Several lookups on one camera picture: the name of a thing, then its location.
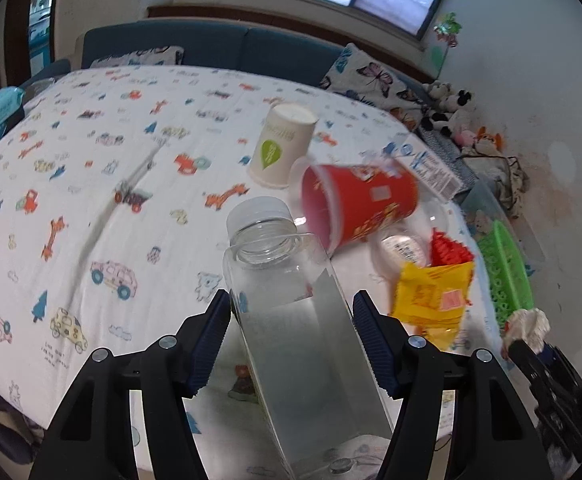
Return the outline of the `white paper tissue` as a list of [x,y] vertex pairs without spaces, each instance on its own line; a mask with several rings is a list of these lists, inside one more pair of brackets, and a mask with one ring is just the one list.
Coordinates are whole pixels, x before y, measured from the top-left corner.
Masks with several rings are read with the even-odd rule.
[[546,336],[550,332],[550,323],[543,310],[515,310],[504,322],[502,336],[502,356],[507,359],[510,346],[517,340],[523,340],[530,350],[539,354],[545,347]]

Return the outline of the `clear square plastic bottle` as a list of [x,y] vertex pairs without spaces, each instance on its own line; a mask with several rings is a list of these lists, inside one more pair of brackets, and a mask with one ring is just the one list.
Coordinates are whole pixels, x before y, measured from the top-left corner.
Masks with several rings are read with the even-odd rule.
[[283,466],[293,479],[373,479],[392,424],[320,241],[276,197],[227,218],[225,281]]

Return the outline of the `clear plastic lid container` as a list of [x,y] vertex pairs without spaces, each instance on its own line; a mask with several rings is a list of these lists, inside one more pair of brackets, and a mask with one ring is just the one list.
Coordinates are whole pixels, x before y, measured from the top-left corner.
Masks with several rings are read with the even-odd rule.
[[437,198],[425,198],[409,217],[382,226],[370,238],[371,259],[378,273],[396,281],[407,263],[431,264],[434,232],[446,233],[448,215]]

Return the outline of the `white milk carton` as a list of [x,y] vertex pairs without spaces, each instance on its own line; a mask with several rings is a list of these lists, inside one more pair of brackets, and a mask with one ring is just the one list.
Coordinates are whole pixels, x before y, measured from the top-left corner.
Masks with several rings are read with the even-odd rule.
[[442,203],[449,203],[461,190],[462,182],[419,136],[401,133],[366,162],[389,171],[405,170]]

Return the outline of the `green plastic basket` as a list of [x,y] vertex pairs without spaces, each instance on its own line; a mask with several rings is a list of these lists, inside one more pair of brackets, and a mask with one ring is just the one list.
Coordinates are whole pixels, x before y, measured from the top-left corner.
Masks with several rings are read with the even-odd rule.
[[489,280],[489,292],[496,320],[504,327],[516,310],[530,310],[534,297],[526,273],[524,259],[509,230],[499,220],[477,241]]

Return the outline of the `yellow snack wrapper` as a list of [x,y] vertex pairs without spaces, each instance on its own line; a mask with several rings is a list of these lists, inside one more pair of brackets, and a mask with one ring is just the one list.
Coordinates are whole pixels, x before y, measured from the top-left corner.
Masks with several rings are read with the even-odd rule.
[[473,262],[423,268],[407,263],[399,274],[391,317],[414,327],[437,349],[448,350],[470,303],[473,273]]

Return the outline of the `red foam fruit net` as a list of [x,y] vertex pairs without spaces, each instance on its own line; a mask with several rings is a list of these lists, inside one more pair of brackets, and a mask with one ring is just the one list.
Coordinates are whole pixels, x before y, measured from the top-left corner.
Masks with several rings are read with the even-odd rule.
[[455,266],[474,261],[474,255],[466,246],[434,229],[430,243],[431,266]]

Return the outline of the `printed white table cloth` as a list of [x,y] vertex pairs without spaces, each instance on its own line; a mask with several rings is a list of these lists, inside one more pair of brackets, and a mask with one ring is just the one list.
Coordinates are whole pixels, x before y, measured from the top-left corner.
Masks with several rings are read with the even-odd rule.
[[276,102],[318,118],[309,152],[357,165],[406,128],[344,96],[236,70],[78,70],[0,140],[0,396],[47,426],[93,350],[145,349],[224,284],[226,218]]

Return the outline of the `clear plastic storage box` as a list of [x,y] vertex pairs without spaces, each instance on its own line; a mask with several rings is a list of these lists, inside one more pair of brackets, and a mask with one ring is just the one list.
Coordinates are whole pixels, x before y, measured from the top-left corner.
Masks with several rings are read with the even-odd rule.
[[476,240],[481,240],[492,231],[495,221],[500,221],[518,246],[528,272],[539,271],[545,265],[546,254],[530,223],[522,214],[516,218],[509,217],[484,182],[477,181],[472,190],[460,198],[459,205],[466,225]]

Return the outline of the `red paper cup with lid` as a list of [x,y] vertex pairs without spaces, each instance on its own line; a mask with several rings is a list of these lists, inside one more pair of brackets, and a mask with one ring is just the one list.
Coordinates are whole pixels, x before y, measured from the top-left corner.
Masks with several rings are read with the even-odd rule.
[[328,255],[416,210],[416,179],[397,162],[330,165],[302,157],[289,175],[293,217]]

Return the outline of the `orange fox plush toy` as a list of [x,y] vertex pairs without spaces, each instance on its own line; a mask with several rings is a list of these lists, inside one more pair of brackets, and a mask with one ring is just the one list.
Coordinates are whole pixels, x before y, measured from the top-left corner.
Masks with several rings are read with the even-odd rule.
[[474,148],[477,153],[482,155],[501,156],[502,137],[499,133],[489,133],[487,129],[482,126],[477,130]]

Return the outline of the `pink plush toy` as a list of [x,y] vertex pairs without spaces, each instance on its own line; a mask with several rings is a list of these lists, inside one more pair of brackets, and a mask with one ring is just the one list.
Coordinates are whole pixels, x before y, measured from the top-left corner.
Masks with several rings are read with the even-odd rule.
[[451,135],[453,140],[459,148],[471,148],[477,141],[477,134],[469,129],[462,129],[454,132]]

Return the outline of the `black white plush toy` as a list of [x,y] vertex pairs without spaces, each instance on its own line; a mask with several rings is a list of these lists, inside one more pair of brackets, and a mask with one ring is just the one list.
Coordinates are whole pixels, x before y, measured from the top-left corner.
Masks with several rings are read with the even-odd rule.
[[446,138],[460,133],[468,125],[473,93],[466,89],[455,90],[448,82],[433,81],[424,84],[431,105],[422,115],[421,131],[436,131]]

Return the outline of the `white paper cup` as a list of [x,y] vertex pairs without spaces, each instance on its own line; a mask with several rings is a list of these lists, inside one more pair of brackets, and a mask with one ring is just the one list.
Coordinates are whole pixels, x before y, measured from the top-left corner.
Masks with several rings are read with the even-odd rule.
[[267,188],[286,188],[292,166],[308,152],[317,122],[317,115],[301,104],[272,105],[249,163],[251,178]]

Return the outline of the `butterfly print pillow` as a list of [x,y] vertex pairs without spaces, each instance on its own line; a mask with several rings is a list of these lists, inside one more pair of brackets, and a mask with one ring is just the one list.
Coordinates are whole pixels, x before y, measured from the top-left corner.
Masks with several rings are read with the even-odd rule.
[[346,44],[323,80],[323,90],[389,113],[409,131],[416,130],[432,100],[421,82]]

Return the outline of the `blue sofa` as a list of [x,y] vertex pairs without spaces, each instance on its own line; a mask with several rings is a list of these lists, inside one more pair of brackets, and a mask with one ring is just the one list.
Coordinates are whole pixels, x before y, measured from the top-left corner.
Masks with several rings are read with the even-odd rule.
[[240,70],[317,87],[342,46],[286,30],[238,22],[142,20],[90,29],[78,67],[98,58],[162,47],[180,47],[180,63]]

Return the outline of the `colourful pinwheel wall decoration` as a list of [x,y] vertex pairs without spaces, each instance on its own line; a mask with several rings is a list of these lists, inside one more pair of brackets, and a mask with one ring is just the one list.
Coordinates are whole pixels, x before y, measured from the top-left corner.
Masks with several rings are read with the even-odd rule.
[[455,12],[444,14],[434,26],[436,39],[445,42],[449,49],[458,46],[458,35],[461,29],[462,25],[458,22]]

